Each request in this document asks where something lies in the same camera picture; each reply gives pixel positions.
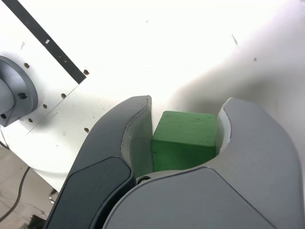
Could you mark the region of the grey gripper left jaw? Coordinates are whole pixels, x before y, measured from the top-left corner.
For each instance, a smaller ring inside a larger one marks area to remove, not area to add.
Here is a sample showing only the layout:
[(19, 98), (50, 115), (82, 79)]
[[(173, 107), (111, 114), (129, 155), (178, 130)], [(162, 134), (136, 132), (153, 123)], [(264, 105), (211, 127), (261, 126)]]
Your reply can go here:
[(101, 229), (138, 177), (152, 173), (152, 99), (131, 97), (93, 126), (45, 223), (47, 229)]

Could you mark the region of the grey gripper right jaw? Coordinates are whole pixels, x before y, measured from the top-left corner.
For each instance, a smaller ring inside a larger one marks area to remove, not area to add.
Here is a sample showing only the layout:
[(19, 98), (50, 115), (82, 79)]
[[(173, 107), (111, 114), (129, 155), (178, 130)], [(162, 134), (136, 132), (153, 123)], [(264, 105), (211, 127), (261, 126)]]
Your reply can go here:
[(214, 159), (137, 185), (104, 228), (304, 228), (301, 163), (287, 132), (261, 107), (234, 98), (219, 119), (223, 137)]

